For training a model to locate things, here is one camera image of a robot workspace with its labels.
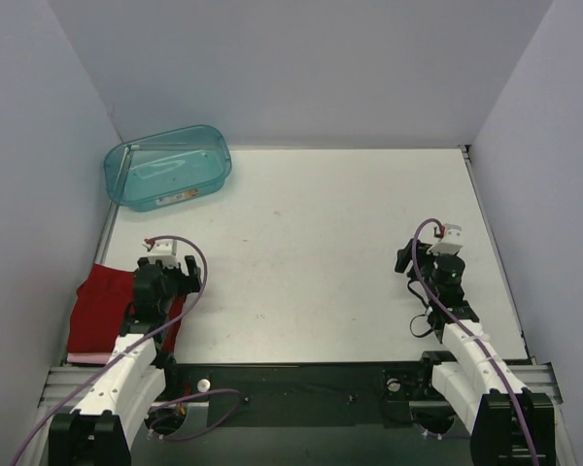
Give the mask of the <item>red t shirt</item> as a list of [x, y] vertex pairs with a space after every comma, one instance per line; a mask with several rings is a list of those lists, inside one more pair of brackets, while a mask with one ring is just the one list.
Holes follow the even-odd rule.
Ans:
[[70, 316], [67, 354], [113, 351], [132, 299], [133, 271], [95, 264], [77, 289]]

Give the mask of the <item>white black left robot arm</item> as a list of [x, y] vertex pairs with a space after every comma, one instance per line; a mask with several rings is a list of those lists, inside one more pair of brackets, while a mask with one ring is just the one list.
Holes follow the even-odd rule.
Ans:
[[201, 266], [187, 255], [148, 253], [132, 274], [108, 361], [80, 389], [82, 399], [53, 415], [50, 465], [129, 465], [131, 447], [148, 409], [181, 387], [168, 341], [187, 297], [204, 288]]

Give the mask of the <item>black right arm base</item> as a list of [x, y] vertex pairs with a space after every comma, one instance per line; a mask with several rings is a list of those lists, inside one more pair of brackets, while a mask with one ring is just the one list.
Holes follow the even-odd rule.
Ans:
[[383, 370], [382, 397], [389, 402], [443, 400], [432, 385], [432, 371], [442, 363], [456, 361], [456, 357], [449, 351], [431, 350], [424, 351], [417, 361], [388, 365]]

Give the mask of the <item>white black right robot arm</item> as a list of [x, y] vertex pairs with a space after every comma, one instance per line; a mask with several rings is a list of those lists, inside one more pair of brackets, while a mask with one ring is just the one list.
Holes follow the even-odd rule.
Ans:
[[490, 343], [465, 299], [459, 250], [445, 239], [433, 245], [411, 239], [396, 255], [395, 272], [421, 285], [423, 316], [445, 349], [415, 372], [414, 385], [449, 403], [469, 434], [473, 464], [553, 465], [553, 403], [519, 379]]

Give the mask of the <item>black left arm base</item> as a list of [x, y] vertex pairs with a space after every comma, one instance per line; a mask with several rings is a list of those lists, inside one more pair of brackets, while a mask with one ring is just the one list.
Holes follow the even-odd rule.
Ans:
[[163, 368], [165, 387], [156, 402], [171, 401], [198, 391], [201, 380], [211, 380], [212, 372], [205, 366], [169, 363]]

